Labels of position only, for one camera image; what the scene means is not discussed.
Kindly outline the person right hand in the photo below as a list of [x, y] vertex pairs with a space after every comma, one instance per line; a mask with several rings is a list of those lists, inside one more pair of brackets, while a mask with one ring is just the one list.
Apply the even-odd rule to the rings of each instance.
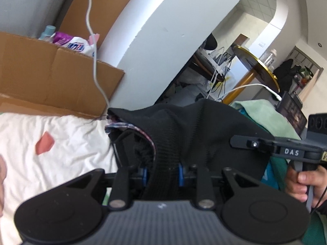
[[308, 186], [314, 187], [312, 207], [319, 202], [326, 188], [326, 169], [319, 165], [316, 170], [296, 172], [291, 165], [288, 166], [285, 182], [285, 192], [300, 202], [307, 201]]

